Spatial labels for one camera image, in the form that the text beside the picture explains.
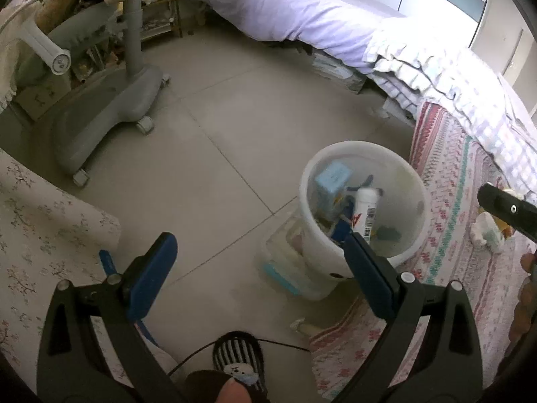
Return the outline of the person's right hand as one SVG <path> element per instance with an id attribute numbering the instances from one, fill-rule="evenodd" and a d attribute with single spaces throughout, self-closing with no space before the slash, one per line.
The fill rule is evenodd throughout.
<path id="1" fill-rule="evenodd" d="M 521 257 L 521 266 L 528 277 L 521 286 L 518 303 L 514 309 L 514 320 L 510 325 L 509 339 L 518 342 L 532 326 L 532 316 L 536 312 L 536 286 L 532 283 L 532 270 L 536 267 L 536 255 L 527 253 Z"/>

